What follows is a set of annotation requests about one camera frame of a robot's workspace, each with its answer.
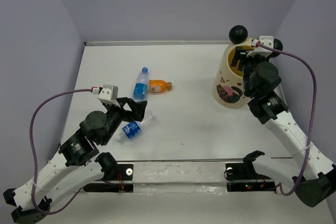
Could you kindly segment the upright-lying blue label water bottle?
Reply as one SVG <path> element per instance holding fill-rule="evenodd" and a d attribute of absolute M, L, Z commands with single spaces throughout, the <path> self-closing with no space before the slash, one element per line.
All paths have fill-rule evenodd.
<path fill-rule="evenodd" d="M 143 67 L 140 74 L 137 77 L 134 90 L 133 90 L 133 98 L 136 101 L 142 101 L 145 100 L 147 90 L 148 90 L 148 84 L 149 84 L 149 74 L 148 74 L 148 68 Z"/>

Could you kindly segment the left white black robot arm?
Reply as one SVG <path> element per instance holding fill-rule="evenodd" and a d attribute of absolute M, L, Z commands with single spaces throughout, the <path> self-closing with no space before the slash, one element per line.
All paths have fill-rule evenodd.
<path fill-rule="evenodd" d="M 98 146 L 107 145 L 122 122 L 142 121 L 147 101 L 117 98 L 103 106 L 106 112 L 90 112 L 53 158 L 42 169 L 34 169 L 30 181 L 3 193 L 6 203 L 15 207 L 14 223 L 38 223 L 53 214 L 50 209 L 57 201 L 79 193 L 90 182 L 120 176 L 115 158 Z"/>

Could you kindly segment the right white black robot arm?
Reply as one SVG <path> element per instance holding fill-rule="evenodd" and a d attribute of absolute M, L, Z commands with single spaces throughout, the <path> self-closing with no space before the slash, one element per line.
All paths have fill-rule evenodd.
<path fill-rule="evenodd" d="M 292 193 L 308 207 L 315 207 L 335 193 L 335 163 L 327 158 L 294 120 L 289 108 L 275 93 L 281 78 L 269 61 L 280 50 L 257 44 L 253 49 L 235 47 L 231 66 L 243 73 L 244 95 L 251 100 L 250 111 L 286 148 L 296 162 L 291 166 L 277 162 L 262 151 L 243 158 L 237 171 L 248 178 L 270 177 L 290 187 Z"/>

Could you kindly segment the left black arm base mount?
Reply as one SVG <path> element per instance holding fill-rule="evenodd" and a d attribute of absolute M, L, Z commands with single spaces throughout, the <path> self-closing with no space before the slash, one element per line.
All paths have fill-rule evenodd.
<path fill-rule="evenodd" d="M 118 169 L 113 175 L 90 182 L 85 185 L 83 191 L 86 193 L 132 193 L 133 170 L 133 163 L 118 163 Z"/>

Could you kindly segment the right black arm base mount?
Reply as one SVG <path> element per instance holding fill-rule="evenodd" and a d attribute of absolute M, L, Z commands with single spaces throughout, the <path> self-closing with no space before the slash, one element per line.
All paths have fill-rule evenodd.
<path fill-rule="evenodd" d="M 227 181 L 226 189 L 229 193 L 276 192 L 277 186 L 273 179 L 249 170 L 245 171 L 244 168 L 243 163 L 225 164 L 223 175 Z"/>

